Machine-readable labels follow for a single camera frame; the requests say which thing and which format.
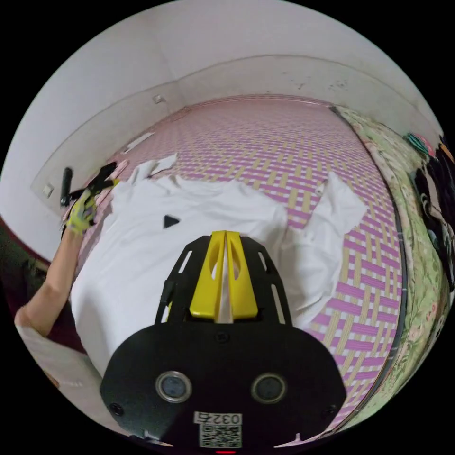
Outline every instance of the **label sticker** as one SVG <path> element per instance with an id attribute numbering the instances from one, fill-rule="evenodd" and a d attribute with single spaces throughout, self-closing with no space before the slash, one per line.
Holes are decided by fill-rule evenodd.
<path id="1" fill-rule="evenodd" d="M 193 423 L 207 425 L 242 425 L 242 414 L 215 414 L 213 412 L 194 413 Z"/>
<path id="2" fill-rule="evenodd" d="M 242 447 L 242 414 L 196 411 L 193 422 L 199 424 L 199 447 Z"/>

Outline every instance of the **qr code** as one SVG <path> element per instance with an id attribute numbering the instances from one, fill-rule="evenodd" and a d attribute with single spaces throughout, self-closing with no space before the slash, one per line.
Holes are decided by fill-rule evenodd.
<path id="1" fill-rule="evenodd" d="M 242 447 L 241 425 L 199 425 L 200 447 L 233 449 Z"/>

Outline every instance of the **yellow plastic part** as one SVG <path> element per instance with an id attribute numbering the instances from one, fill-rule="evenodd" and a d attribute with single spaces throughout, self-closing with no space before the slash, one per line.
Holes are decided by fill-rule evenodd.
<path id="1" fill-rule="evenodd" d="M 233 320 L 255 318 L 257 316 L 255 293 L 239 233 L 227 232 L 226 241 L 232 318 Z M 238 270 L 237 279 L 234 266 L 237 266 Z"/>
<path id="2" fill-rule="evenodd" d="M 171 312 L 171 306 L 172 306 L 172 302 L 167 306 L 167 315 L 166 315 L 166 319 L 164 320 L 165 322 L 167 322 L 167 320 L 169 318 L 169 313 Z"/>
<path id="3" fill-rule="evenodd" d="M 195 318 L 212 319 L 213 321 L 218 319 L 223 279 L 225 236 L 226 231 L 212 233 L 190 305 L 190 313 Z M 217 266 L 217 271 L 215 279 L 213 279 L 212 270 L 215 265 Z"/>

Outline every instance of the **light switch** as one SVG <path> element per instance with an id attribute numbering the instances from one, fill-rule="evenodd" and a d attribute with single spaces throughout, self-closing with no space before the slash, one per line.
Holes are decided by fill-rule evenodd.
<path id="1" fill-rule="evenodd" d="M 50 195 L 52 194 L 52 191 L 54 191 L 54 187 L 48 183 L 44 188 L 43 188 L 43 193 L 44 195 L 49 199 Z"/>

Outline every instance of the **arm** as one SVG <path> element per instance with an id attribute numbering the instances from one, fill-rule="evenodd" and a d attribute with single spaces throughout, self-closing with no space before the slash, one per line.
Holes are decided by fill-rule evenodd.
<path id="1" fill-rule="evenodd" d="M 71 229 L 65 230 L 44 284 L 16 313 L 17 326 L 32 327 L 44 337 L 49 335 L 70 295 L 82 239 Z"/>
<path id="2" fill-rule="evenodd" d="M 73 205 L 44 284 L 30 302 L 17 311 L 14 318 L 17 326 L 32 327 L 44 337 L 49 335 L 70 295 L 83 236 L 94 215 L 95 202 L 90 192 L 85 192 Z"/>

